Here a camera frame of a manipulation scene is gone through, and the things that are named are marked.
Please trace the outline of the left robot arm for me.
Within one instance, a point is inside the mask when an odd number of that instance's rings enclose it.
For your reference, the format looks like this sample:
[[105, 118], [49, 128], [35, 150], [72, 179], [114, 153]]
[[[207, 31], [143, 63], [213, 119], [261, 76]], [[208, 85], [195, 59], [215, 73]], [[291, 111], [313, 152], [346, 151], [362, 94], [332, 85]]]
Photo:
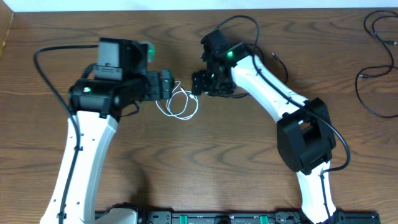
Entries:
[[169, 70], [149, 71], [149, 41], [100, 38], [98, 59], [70, 88], [65, 151], [51, 201], [41, 223], [144, 223], [144, 212], [126, 204], [96, 212], [95, 202], [108, 147], [122, 110], [171, 97]]

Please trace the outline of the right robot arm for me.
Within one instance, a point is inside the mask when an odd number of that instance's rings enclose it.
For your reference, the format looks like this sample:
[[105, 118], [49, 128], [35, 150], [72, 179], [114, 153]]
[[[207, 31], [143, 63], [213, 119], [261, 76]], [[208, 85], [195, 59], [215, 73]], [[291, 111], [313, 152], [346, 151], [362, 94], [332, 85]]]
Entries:
[[327, 105], [289, 89], [244, 43], [232, 44], [216, 29], [202, 38], [206, 69], [193, 73], [192, 92], [239, 98], [237, 88], [251, 95], [277, 125], [277, 149], [296, 173], [302, 213], [311, 223], [336, 223], [327, 170], [336, 146]]

